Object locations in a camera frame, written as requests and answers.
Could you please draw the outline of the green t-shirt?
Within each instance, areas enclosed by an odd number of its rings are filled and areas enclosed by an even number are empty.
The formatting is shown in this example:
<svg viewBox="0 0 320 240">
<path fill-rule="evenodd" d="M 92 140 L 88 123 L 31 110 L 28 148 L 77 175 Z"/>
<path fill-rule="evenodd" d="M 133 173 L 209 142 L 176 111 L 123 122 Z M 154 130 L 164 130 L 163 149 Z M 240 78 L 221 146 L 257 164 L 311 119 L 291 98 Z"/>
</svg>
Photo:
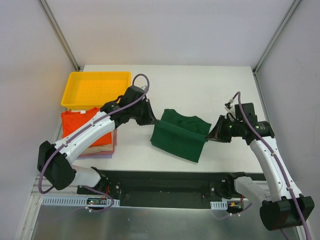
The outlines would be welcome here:
<svg viewBox="0 0 320 240">
<path fill-rule="evenodd" d="M 169 154 L 198 163 L 211 126 L 198 116 L 184 116 L 167 108 L 154 126 L 150 142 Z"/>
</svg>

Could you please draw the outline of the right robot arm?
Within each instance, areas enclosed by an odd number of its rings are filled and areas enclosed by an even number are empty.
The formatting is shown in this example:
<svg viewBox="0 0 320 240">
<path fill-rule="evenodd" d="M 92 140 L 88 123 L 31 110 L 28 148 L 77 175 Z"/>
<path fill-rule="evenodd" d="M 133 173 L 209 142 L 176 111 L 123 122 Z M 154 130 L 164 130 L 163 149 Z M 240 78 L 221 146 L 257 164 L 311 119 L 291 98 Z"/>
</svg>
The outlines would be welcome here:
<svg viewBox="0 0 320 240">
<path fill-rule="evenodd" d="M 220 115 L 208 141 L 230 143 L 242 138 L 257 158 L 268 185 L 264 190 L 245 172 L 227 175 L 216 187 L 216 194 L 224 199 L 242 195 L 256 204 L 260 219 L 269 231 L 306 226 L 315 207 L 310 196 L 304 196 L 290 176 L 278 149 L 274 131 L 269 122 L 259 121 L 253 103 L 225 104 L 226 115 Z"/>
</svg>

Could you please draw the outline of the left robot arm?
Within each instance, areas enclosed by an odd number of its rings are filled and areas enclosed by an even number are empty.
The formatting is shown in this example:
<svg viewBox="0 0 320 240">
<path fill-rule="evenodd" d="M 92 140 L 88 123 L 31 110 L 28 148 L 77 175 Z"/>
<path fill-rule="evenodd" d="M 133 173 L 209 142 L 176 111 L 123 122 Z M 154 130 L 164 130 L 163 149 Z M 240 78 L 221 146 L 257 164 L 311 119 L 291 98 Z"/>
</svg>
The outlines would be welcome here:
<svg viewBox="0 0 320 240">
<path fill-rule="evenodd" d="M 39 192 L 46 193 L 42 188 L 42 181 L 47 180 L 58 191 L 74 184 L 86 186 L 96 195 L 102 194 L 106 183 L 98 170 L 73 163 L 94 142 L 131 119 L 139 126 L 155 125 L 157 119 L 147 98 L 148 90 L 132 85 L 118 101 L 105 103 L 88 122 L 72 134 L 55 143 L 43 142 L 39 147 L 37 161 L 40 172 Z"/>
</svg>

